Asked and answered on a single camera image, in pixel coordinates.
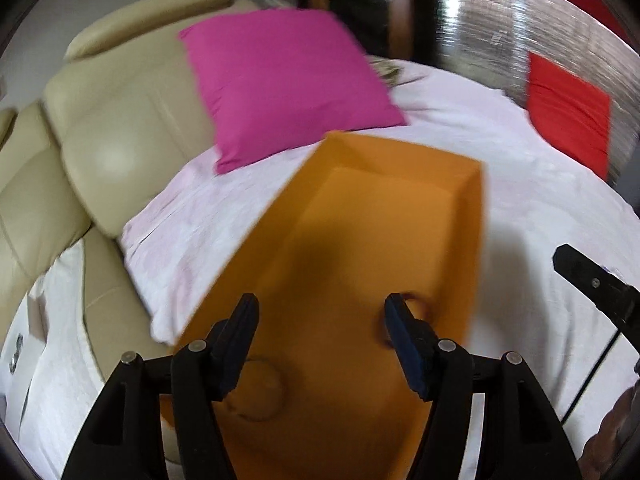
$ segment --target black cable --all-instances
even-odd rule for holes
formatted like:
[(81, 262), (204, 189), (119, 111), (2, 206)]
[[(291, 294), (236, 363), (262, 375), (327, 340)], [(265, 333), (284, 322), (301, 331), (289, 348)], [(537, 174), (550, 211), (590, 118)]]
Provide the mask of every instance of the black cable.
[(574, 409), (578, 405), (578, 402), (580, 401), (580, 399), (582, 398), (584, 391), (587, 389), (587, 387), (591, 383), (593, 376), (596, 374), (596, 372), (598, 371), (598, 368), (600, 368), (600, 365), (602, 364), (604, 359), (606, 359), (607, 355), (613, 348), (613, 345), (616, 344), (616, 341), (618, 340), (619, 337), (620, 337), (620, 330), (616, 330), (616, 333), (613, 335), (613, 337), (611, 338), (607, 346), (605, 346), (605, 349), (602, 351), (602, 354), (600, 354), (600, 357), (598, 357), (598, 360), (593, 365), (593, 368), (591, 368), (591, 371), (589, 372), (589, 375), (587, 375), (587, 378), (582, 383), (582, 386), (580, 386), (580, 390), (578, 390), (578, 393), (576, 394), (574, 401), (569, 406), (569, 409), (566, 410), (566, 413), (564, 414), (564, 417), (562, 418), (562, 421), (561, 421), (563, 426), (567, 422), (571, 414), (574, 412)]

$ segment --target screw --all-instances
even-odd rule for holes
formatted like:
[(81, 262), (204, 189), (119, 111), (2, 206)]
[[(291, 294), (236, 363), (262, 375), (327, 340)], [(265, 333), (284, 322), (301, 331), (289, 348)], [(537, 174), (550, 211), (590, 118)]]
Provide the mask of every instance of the screw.
[(189, 350), (192, 352), (202, 352), (207, 347), (207, 342), (202, 339), (196, 339), (189, 343)]
[(507, 354), (507, 361), (512, 365), (519, 365), (522, 362), (522, 356), (517, 352), (509, 352)]
[(129, 350), (128, 352), (124, 352), (120, 357), (120, 362), (126, 365), (130, 365), (133, 361), (136, 360), (138, 354), (136, 354), (133, 350)]
[(456, 344), (451, 339), (441, 339), (438, 341), (438, 348), (443, 352), (453, 352)]

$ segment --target sofa cushion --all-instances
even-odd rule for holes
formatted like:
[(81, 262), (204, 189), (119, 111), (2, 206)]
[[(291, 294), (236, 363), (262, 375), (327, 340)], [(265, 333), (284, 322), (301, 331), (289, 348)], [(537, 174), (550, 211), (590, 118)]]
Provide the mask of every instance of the sofa cushion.
[(40, 104), (27, 106), (15, 118), (14, 127), (0, 150), (0, 189), (4, 189), (32, 156), (55, 145)]
[(14, 108), (0, 110), (0, 146), (2, 146), (2, 141), (6, 137), (6, 134), (9, 133), (11, 124), (14, 122), (15, 113)]
[(0, 346), (22, 297), (89, 225), (56, 146), (32, 156), (0, 191)]
[[(149, 314), (124, 268), (112, 240), (97, 228), (84, 236), (84, 323), (95, 361), (107, 380), (129, 350), (144, 359), (171, 354), (171, 349), (154, 341), (149, 332)], [(180, 462), (175, 430), (162, 421), (164, 455)]]
[(69, 44), (65, 60), (94, 56), (169, 23), (228, 6), (232, 0), (140, 0), (93, 22)]
[[(249, 0), (236, 0), (216, 14), (256, 9)], [(177, 38), (211, 15), (69, 63), (47, 84), (46, 107), (69, 179), (110, 237), (213, 144), (213, 124)]]

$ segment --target red pillow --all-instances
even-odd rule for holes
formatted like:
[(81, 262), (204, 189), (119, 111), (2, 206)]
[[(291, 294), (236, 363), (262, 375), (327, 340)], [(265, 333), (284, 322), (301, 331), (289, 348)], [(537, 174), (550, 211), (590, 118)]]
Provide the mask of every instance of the red pillow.
[(555, 149), (606, 180), (610, 97), (578, 76), (529, 52), (531, 124)]

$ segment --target orange box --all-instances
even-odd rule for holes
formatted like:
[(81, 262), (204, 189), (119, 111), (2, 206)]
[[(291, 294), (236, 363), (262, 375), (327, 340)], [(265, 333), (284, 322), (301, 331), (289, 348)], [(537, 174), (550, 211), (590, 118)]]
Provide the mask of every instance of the orange box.
[(327, 136), (178, 344), (203, 338), (242, 293), (258, 297), (249, 358), (266, 373), (246, 366), (232, 402), (215, 405), (239, 480), (406, 477), (429, 405), (409, 390), (385, 340), (383, 302), (412, 292), (431, 306), (440, 337), (464, 341), (481, 200), (475, 160), (378, 137)]

